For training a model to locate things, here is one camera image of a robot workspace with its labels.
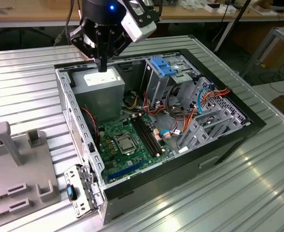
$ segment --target motherboard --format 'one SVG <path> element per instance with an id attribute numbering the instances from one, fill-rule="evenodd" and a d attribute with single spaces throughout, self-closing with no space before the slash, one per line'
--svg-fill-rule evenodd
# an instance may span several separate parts
<path id="1" fill-rule="evenodd" d="M 111 183 L 174 156 L 148 115 L 133 115 L 99 126 L 99 153 Z"/>

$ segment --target aluminum table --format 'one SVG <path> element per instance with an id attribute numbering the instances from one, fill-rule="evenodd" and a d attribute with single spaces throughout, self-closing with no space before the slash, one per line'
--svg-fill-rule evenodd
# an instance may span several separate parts
<path id="1" fill-rule="evenodd" d="M 263 57 L 266 57 L 270 51 L 274 47 L 274 42 L 278 42 L 279 40 L 284 41 L 284 28 L 273 28 L 266 38 L 262 41 L 259 48 L 255 51 L 255 53 L 252 55 L 251 59 L 247 63 L 247 66 L 245 70 L 241 73 L 241 77 L 245 77 L 245 75 L 250 71 L 252 65 L 256 62 L 258 58 L 262 55 Z"/>
<path id="2" fill-rule="evenodd" d="M 12 134 L 32 128 L 46 132 L 62 196 L 0 231 L 284 231 L 284 116 L 194 38 L 149 39 L 132 44 L 123 55 L 177 48 L 192 52 L 267 126 L 227 161 L 104 226 L 97 212 L 75 218 L 63 177 L 78 158 L 53 65 L 81 61 L 80 54 L 72 46 L 0 52 L 0 121 L 9 121 Z"/>

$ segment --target desk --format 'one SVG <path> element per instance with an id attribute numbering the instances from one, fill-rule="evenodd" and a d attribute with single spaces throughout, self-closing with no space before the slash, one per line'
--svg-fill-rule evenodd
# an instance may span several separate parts
<path id="1" fill-rule="evenodd" d="M 0 7 L 14 6 L 8 15 L 0 14 L 0 28 L 12 27 L 48 27 L 64 26 L 68 15 L 68 10 L 51 10 L 47 7 L 45 0 L 0 0 Z M 227 14 L 224 22 L 229 22 L 215 51 L 219 49 L 234 19 L 238 15 Z M 188 11 L 181 6 L 164 6 L 162 20 L 160 23 L 197 23 L 197 22 L 220 22 L 223 15 L 219 13 L 211 14 L 204 9 Z M 79 25 L 79 15 L 73 11 L 69 25 Z M 284 21 L 284 13 L 277 16 L 262 16 L 252 10 L 246 10 L 240 21 Z"/>
<path id="2" fill-rule="evenodd" d="M 0 52 L 0 109 L 12 134 L 45 131 L 61 201 L 0 227 L 3 231 L 283 231 L 284 116 L 198 40 L 152 38 L 131 44 L 132 56 L 187 48 L 267 125 L 228 160 L 103 226 L 97 212 L 77 220 L 63 172 L 78 163 L 61 111 L 54 65 L 81 61 L 73 46 Z"/>

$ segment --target robotic arm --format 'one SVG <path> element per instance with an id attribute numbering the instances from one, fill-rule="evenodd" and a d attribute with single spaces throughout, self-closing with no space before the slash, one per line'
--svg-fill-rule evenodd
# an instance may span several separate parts
<path id="1" fill-rule="evenodd" d="M 142 0 L 83 0 L 80 26 L 70 33 L 70 41 L 94 59 L 99 72 L 107 71 L 107 61 L 118 56 L 132 41 L 147 38 L 156 30 L 159 13 Z"/>

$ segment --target yellow wire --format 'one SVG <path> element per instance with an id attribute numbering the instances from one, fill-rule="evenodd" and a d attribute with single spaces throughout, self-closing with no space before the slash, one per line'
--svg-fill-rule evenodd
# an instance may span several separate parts
<path id="1" fill-rule="evenodd" d="M 227 90 L 227 88 L 225 88 L 224 90 L 214 90 L 214 92 L 215 93 L 218 93 L 218 92 L 224 92 L 224 91 L 226 91 Z"/>
<path id="2" fill-rule="evenodd" d="M 127 109 L 132 110 L 134 107 L 136 107 L 136 105 L 137 105 L 137 100 L 138 100 L 138 96 L 136 96 L 136 99 L 135 99 L 133 105 L 132 105 L 131 107 L 127 108 Z"/>

